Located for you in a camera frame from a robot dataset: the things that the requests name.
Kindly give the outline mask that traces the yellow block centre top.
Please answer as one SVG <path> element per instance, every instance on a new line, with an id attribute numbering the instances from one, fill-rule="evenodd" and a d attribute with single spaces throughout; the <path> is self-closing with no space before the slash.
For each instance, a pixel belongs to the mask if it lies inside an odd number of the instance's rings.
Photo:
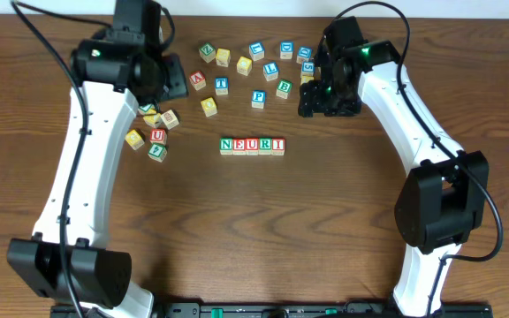
<path id="1" fill-rule="evenodd" d="M 237 72 L 241 75 L 248 76 L 252 71 L 253 61 L 247 57 L 240 57 L 237 63 Z"/>

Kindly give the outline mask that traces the blue T block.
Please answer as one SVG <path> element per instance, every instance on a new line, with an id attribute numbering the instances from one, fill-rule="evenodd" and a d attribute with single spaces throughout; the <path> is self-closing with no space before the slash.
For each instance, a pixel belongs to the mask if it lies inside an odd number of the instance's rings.
<path id="1" fill-rule="evenodd" d="M 229 81 L 227 77 L 215 78 L 215 91 L 216 95 L 228 95 L 229 94 Z"/>

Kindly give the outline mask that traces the yellow block far left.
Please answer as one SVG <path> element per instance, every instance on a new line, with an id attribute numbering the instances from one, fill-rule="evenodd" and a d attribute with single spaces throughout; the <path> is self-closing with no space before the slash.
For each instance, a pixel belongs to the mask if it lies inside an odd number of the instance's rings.
<path id="1" fill-rule="evenodd" d="M 141 133 L 138 130 L 132 129 L 125 135 L 125 142 L 133 150 L 137 150 L 145 144 Z"/>

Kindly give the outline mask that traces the red I block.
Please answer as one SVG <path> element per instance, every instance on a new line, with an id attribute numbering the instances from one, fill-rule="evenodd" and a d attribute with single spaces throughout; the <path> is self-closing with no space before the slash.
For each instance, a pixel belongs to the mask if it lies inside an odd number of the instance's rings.
<path id="1" fill-rule="evenodd" d="M 271 143 L 271 154 L 272 155 L 284 155 L 285 154 L 285 139 L 284 138 L 273 138 Z"/>

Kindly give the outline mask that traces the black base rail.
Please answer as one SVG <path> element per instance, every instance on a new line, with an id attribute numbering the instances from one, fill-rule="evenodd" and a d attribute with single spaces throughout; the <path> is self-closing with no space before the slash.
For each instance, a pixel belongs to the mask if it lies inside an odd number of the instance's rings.
<path id="1" fill-rule="evenodd" d="M 78 317 L 71 306 L 53 306 L 49 317 Z M 158 318 L 310 318 L 310 317 L 408 317 L 396 307 L 380 302 L 357 301 L 342 306 L 329 305 L 201 305 L 169 303 L 158 305 L 151 317 Z M 492 318 L 490 305 L 443 305 L 430 317 Z"/>

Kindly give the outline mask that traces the green R block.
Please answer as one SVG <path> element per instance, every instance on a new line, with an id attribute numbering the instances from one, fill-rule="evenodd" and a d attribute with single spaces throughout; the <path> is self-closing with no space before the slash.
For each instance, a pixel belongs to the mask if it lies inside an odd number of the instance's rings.
<path id="1" fill-rule="evenodd" d="M 260 138 L 258 146 L 258 155 L 271 155 L 272 138 Z"/>

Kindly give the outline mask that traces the green 4 block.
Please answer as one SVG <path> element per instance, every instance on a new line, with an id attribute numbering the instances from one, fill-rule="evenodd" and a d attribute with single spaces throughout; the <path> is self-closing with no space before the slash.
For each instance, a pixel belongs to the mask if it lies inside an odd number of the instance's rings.
<path id="1" fill-rule="evenodd" d="M 167 148 L 162 144 L 153 144 L 148 151 L 148 156 L 151 159 L 161 163 L 167 156 Z"/>

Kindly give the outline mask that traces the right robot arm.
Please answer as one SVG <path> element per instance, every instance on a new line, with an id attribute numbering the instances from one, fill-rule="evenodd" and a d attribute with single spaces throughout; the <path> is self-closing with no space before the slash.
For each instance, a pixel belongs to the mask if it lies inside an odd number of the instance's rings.
<path id="1" fill-rule="evenodd" d="M 441 291 L 451 265 L 482 224 L 489 165 L 468 153 L 430 114 L 389 41 L 366 40 L 354 17 L 334 19 L 315 54 L 320 79 L 300 87 L 298 113 L 351 117 L 368 108 L 389 136 L 406 181 L 394 208 L 406 243 L 392 312 L 404 317 L 440 315 Z"/>

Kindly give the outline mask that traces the blue D block tilted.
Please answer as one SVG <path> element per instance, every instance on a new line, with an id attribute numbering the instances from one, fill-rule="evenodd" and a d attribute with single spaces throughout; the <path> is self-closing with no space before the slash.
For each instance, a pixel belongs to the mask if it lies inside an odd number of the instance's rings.
<path id="1" fill-rule="evenodd" d="M 297 53 L 296 62 L 303 64 L 308 62 L 312 57 L 312 49 L 310 47 L 300 46 Z"/>

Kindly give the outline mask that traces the blue L block top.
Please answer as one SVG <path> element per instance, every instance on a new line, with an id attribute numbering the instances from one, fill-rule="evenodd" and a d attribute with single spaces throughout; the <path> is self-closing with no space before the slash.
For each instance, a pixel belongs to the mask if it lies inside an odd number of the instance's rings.
<path id="1" fill-rule="evenodd" d="M 253 61 L 261 60 L 265 57 L 265 48 L 261 42 L 251 43 L 249 46 L 249 54 Z"/>

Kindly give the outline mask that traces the blue P block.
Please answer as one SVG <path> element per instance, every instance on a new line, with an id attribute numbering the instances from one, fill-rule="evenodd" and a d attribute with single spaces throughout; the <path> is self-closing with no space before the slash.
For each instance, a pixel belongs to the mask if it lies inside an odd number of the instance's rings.
<path id="1" fill-rule="evenodd" d="M 254 90 L 251 96 L 251 106 L 255 109 L 263 109 L 266 101 L 266 93 L 262 90 Z"/>

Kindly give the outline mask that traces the yellow S block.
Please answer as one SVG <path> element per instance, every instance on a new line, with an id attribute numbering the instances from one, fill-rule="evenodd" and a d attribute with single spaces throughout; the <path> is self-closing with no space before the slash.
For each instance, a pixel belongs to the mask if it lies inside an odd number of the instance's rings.
<path id="1" fill-rule="evenodd" d="M 301 84 L 305 84 L 305 83 L 308 83 L 310 80 L 313 80 L 314 77 L 313 76 L 302 76 L 301 77 Z"/>

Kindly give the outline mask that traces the blue 5 block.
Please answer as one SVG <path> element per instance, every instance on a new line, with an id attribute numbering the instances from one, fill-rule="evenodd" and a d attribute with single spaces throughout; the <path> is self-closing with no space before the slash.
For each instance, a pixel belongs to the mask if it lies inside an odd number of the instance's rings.
<path id="1" fill-rule="evenodd" d="M 311 76 L 313 77 L 315 73 L 315 64 L 311 61 L 305 61 L 301 64 L 300 76 Z"/>

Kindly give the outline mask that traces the green Z block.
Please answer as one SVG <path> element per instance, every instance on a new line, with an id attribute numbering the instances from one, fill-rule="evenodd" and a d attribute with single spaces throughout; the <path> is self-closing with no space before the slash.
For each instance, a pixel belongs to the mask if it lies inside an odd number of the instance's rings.
<path id="1" fill-rule="evenodd" d="M 209 42 L 206 42 L 199 47 L 199 54 L 204 62 L 210 63 L 216 58 L 216 49 Z"/>

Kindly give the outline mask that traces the blue L block middle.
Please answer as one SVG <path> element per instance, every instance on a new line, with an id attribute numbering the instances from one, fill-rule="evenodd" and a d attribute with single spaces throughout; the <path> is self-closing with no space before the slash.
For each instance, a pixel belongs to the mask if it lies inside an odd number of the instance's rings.
<path id="1" fill-rule="evenodd" d="M 271 62 L 263 66 L 263 76 L 267 81 L 276 80 L 278 75 L 279 69 L 275 62 Z"/>

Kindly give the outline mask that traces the yellow block top left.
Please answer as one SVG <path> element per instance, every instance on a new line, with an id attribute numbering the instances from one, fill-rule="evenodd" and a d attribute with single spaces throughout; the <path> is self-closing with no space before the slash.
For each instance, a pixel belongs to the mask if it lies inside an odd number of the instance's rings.
<path id="1" fill-rule="evenodd" d="M 219 48 L 216 53 L 216 63 L 218 66 L 228 67 L 231 61 L 231 52 L 228 49 Z"/>

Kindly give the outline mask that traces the green N block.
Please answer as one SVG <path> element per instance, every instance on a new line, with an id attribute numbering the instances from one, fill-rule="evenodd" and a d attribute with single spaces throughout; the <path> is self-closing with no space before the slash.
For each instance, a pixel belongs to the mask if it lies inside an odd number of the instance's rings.
<path id="1" fill-rule="evenodd" d="M 232 155 L 233 138 L 221 138 L 219 141 L 219 151 L 221 155 Z"/>

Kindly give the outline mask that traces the red u block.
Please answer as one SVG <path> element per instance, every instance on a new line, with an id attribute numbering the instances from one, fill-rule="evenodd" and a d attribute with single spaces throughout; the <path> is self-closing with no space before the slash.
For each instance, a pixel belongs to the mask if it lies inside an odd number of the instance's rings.
<path id="1" fill-rule="evenodd" d="M 258 138 L 247 138 L 246 143 L 246 154 L 247 155 L 259 155 L 259 139 Z"/>
<path id="2" fill-rule="evenodd" d="M 149 140 L 152 144 L 166 145 L 167 133 L 164 129 L 152 129 Z"/>

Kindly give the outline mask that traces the plain wooden picture block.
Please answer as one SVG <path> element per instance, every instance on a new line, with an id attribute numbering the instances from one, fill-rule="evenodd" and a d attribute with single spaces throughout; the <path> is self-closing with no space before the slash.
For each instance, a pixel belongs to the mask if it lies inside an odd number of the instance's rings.
<path id="1" fill-rule="evenodd" d="M 161 119 L 167 129 L 171 130 L 179 125 L 179 118 L 173 110 L 167 110 L 161 114 Z"/>

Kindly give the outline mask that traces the red E block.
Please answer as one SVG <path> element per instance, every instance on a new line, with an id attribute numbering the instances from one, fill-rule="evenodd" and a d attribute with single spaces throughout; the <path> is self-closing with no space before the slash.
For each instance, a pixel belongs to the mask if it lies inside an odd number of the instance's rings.
<path id="1" fill-rule="evenodd" d="M 234 155 L 245 155 L 246 154 L 246 140 L 245 139 L 233 139 L 232 140 L 232 153 Z"/>

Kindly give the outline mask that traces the green V block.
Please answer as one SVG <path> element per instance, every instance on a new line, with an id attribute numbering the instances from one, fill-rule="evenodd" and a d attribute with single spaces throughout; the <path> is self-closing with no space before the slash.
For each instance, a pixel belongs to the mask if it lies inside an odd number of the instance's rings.
<path id="1" fill-rule="evenodd" d="M 150 116 L 156 114 L 156 107 L 154 104 L 148 104 L 144 106 L 140 106 L 138 108 L 139 114 L 142 116 Z"/>

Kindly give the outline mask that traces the red A block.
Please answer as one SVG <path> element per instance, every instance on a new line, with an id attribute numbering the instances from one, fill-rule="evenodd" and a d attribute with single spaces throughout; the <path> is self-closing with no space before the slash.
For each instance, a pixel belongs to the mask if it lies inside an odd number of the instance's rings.
<path id="1" fill-rule="evenodd" d="M 201 71 L 191 73 L 189 81 L 196 91 L 203 89 L 207 85 L 205 75 Z"/>

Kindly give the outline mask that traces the green B block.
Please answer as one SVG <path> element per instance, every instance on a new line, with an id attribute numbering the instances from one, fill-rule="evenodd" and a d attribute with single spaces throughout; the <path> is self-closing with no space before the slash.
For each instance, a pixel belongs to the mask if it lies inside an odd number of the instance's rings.
<path id="1" fill-rule="evenodd" d="M 292 91 L 292 82 L 281 79 L 277 84 L 276 95 L 279 98 L 287 99 Z"/>

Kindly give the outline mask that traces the yellow block beside V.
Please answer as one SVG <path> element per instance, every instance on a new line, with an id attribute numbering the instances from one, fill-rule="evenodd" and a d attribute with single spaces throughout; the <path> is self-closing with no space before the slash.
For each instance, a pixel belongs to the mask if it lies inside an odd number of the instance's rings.
<path id="1" fill-rule="evenodd" d="M 146 115 L 143 117 L 143 120 L 146 125 L 153 128 L 158 128 L 163 122 L 162 115 L 158 113 L 154 115 Z"/>

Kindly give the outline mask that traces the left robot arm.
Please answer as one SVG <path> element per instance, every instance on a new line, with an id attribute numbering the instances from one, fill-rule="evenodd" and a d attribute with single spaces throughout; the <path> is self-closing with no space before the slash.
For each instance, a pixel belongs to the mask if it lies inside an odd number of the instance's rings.
<path id="1" fill-rule="evenodd" d="M 110 197 L 125 136 L 141 106 L 188 95 L 179 57 L 161 36 L 169 11 L 151 0 L 119 1 L 69 59 L 65 143 L 32 236 L 13 239 L 7 261 L 57 317 L 152 317 L 155 298 L 132 280 L 132 259 L 108 249 Z"/>

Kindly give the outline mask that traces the yellow block centre low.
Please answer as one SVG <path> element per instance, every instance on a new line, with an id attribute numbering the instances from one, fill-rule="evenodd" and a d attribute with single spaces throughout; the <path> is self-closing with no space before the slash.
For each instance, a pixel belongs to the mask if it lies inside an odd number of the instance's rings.
<path id="1" fill-rule="evenodd" d="M 201 107 L 206 117 L 211 117 L 217 114 L 217 104 L 213 97 L 202 100 Z"/>

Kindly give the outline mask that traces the blue l block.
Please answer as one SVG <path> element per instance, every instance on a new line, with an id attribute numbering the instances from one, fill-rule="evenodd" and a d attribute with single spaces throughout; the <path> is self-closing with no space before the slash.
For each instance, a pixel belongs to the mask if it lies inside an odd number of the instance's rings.
<path id="1" fill-rule="evenodd" d="M 263 66 L 263 76 L 267 81 L 276 80 L 278 75 L 279 69 L 275 62 L 271 62 Z"/>
<path id="2" fill-rule="evenodd" d="M 249 46 L 249 54 L 253 61 L 261 60 L 265 57 L 265 48 L 261 42 L 251 43 Z"/>

